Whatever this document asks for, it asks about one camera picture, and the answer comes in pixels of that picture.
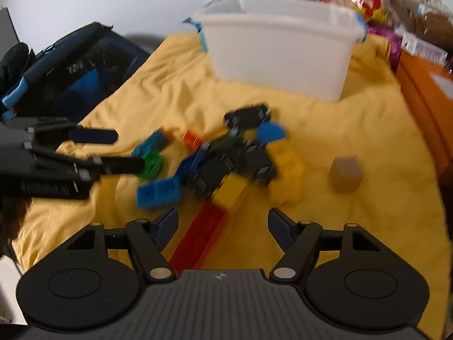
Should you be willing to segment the blue brick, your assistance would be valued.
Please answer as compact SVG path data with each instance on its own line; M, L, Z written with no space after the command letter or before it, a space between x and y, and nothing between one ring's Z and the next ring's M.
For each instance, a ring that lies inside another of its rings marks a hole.
M179 179L168 177L140 185L137 188L136 204L139 209L153 210L178 203L180 198Z

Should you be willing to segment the long red brick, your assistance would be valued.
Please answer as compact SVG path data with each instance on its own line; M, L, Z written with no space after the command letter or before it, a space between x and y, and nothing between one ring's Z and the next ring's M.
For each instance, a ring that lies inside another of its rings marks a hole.
M221 206L205 202L170 258L170 266L177 275L203 265L225 215L227 211Z

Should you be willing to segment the green small brick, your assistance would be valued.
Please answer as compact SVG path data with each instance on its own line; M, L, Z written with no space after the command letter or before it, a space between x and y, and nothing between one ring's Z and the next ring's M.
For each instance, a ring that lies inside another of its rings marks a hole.
M144 160L144 169L137 174L137 177L143 180L156 180L164 167L164 158L157 150L149 150L147 153L140 155Z

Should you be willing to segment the teal brick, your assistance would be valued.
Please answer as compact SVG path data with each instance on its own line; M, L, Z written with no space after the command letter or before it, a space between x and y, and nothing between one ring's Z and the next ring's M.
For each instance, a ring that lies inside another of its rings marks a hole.
M157 129L145 141L138 144L131 155L145 157L151 151L161 151L167 144L169 144L169 137L162 129Z

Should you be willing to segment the brown wooden cube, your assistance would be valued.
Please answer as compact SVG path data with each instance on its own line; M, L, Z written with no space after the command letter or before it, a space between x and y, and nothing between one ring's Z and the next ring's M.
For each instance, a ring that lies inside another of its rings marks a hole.
M329 170L329 183L337 193L350 193L362 183L364 173L357 157L336 157Z

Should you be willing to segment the yellow long brick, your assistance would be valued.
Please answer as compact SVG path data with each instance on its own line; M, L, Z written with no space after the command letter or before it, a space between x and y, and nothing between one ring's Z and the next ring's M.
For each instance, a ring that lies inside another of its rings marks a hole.
M233 210L241 204L247 194L249 182L236 173L226 176L219 189L214 192L212 202L224 210Z

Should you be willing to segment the black toy car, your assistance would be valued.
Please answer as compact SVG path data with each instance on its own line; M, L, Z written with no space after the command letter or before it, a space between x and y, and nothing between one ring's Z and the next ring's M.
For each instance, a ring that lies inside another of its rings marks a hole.
M210 199L233 168L234 164L227 156L209 159L199 166L189 183L189 191L192 195Z
M268 185L277 175L274 162L265 146L250 144L242 154L241 170L251 180L261 185Z
M259 127L263 122L270 121L271 110L265 105L242 107L225 113L223 123L227 128L243 130Z

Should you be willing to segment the orange red brick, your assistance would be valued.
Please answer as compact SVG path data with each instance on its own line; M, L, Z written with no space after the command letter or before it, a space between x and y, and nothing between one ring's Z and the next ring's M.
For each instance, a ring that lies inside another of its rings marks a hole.
M187 130L182 136L182 141L188 150L196 151L202 146L204 139L195 132Z

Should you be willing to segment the black toy car top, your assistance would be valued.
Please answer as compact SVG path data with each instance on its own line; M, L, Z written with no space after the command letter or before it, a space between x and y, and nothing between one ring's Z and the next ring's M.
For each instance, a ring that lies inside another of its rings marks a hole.
M243 130L259 127L263 122L270 121L271 110L265 105L242 107L225 113L223 123L227 128Z

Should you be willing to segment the yellow block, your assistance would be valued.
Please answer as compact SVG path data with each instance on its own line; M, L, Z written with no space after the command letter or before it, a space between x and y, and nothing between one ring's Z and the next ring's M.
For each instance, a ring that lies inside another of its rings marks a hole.
M270 200L275 206L295 204L302 197L305 166L294 153L271 154L277 175L268 186Z

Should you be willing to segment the dark blue bag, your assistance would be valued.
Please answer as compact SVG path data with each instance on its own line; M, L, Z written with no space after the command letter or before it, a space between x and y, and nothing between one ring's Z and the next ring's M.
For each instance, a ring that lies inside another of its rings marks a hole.
M78 123L149 56L99 22L39 53L19 42L1 57L1 119L57 117Z

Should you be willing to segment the yellow cloth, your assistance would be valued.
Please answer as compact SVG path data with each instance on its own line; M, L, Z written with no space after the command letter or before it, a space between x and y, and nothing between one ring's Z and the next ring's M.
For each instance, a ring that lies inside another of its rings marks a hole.
M451 248L435 165L388 62L386 39L352 52L336 103L220 81L193 34L166 39L83 120L113 128L111 146L67 142L72 157L128 156L155 131L172 139L159 178L180 177L180 223L164 255L176 269L270 271L282 256L267 229L278 207L328 229L358 223L419 271L430 299L419 323L440 339Z

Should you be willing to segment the blue round disc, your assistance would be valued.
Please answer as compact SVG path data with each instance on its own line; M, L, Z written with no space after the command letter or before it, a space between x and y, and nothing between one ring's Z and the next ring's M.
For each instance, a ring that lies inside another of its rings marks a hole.
M263 122L256 130L256 141L268 144L274 141L280 141L286 137L287 133L280 124L268 121Z

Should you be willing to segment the white plastic bin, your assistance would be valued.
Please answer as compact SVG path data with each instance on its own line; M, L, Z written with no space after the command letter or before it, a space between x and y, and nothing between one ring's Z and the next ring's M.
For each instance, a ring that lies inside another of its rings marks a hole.
M338 102L361 15L313 0L221 0L194 13L215 76Z

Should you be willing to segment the orange box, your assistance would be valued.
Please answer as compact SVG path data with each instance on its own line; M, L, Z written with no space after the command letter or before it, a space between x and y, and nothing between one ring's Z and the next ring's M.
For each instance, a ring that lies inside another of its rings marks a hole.
M439 183L452 185L452 76L403 51L396 71L401 92L435 161Z

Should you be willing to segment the white label box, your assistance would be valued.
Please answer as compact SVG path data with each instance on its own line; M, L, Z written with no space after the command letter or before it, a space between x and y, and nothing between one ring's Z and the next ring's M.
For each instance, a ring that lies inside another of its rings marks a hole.
M446 65L448 52L428 43L428 41L417 38L411 33L405 32L403 34L401 46L411 56L422 58L441 67Z

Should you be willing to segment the magenta wrapper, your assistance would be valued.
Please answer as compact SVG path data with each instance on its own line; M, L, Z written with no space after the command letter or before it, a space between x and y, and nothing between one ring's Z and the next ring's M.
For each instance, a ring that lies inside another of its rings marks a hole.
M378 43L379 50L390 61L397 61L401 55L402 38L387 25L367 24L367 33Z

